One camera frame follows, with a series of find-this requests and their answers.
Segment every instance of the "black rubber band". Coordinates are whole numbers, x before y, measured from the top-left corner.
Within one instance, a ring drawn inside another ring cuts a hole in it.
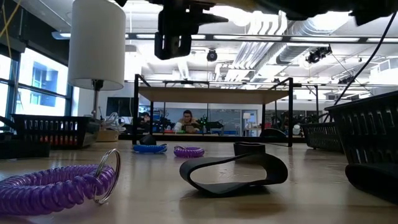
[[[227,162],[247,159],[251,164],[262,166],[267,175],[264,179],[252,182],[230,182],[222,184],[202,184],[191,179],[191,173],[202,167],[224,164]],[[181,177],[194,188],[212,197],[229,197],[252,186],[281,184],[287,179],[286,165],[275,156],[269,154],[243,154],[235,157],[202,157],[184,162],[180,167]]]

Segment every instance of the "security camera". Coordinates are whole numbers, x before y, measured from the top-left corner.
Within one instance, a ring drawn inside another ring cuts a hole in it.
[[[217,60],[217,53],[215,49],[210,49],[207,53],[207,61],[208,62],[215,62]]]

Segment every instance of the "black plastic basket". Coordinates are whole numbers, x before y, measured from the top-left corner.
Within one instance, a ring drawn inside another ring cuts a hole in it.
[[[350,164],[398,163],[398,91],[326,110]]]
[[[302,124],[301,127],[309,147],[343,152],[334,122]]]
[[[93,144],[100,121],[91,117],[13,114],[18,138],[49,142],[52,148],[73,149]]]

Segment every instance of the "track light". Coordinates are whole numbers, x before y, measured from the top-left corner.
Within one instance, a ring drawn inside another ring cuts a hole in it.
[[[331,47],[319,47],[315,51],[311,51],[310,55],[305,59],[306,62],[318,63],[320,60],[324,59],[326,55],[330,55],[332,53]]]

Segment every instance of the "lamp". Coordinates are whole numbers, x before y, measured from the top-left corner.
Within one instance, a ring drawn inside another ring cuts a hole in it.
[[[97,117],[100,90],[120,90],[124,84],[126,15],[107,0],[75,0],[72,7],[68,82],[95,91]]]

